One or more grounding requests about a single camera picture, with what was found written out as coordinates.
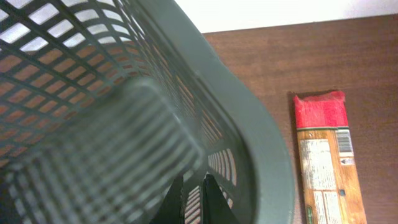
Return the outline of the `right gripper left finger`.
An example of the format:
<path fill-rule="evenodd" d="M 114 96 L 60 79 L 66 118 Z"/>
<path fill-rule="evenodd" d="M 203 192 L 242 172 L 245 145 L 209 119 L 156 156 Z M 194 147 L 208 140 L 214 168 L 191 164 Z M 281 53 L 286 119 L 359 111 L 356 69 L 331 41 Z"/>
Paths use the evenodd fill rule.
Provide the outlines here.
<path fill-rule="evenodd" d="M 184 224 L 182 175 L 173 181 L 150 224 Z"/>

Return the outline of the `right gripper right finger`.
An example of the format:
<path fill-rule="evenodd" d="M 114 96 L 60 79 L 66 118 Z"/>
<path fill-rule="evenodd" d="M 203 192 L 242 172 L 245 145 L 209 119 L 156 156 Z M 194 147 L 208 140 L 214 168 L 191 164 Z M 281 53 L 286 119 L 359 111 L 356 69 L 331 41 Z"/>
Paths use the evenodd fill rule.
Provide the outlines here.
<path fill-rule="evenodd" d="M 203 179 L 203 223 L 238 224 L 215 178 L 207 174 Z"/>

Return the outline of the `grey plastic lattice basket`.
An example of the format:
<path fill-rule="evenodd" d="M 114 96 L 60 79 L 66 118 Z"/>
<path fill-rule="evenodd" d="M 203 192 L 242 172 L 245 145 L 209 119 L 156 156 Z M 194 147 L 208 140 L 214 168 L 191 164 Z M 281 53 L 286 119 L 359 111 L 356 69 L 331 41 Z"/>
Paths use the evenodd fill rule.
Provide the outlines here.
<path fill-rule="evenodd" d="M 1 222 L 150 223 L 183 176 L 239 223 L 291 223 L 289 152 L 174 1 L 1 2 Z"/>

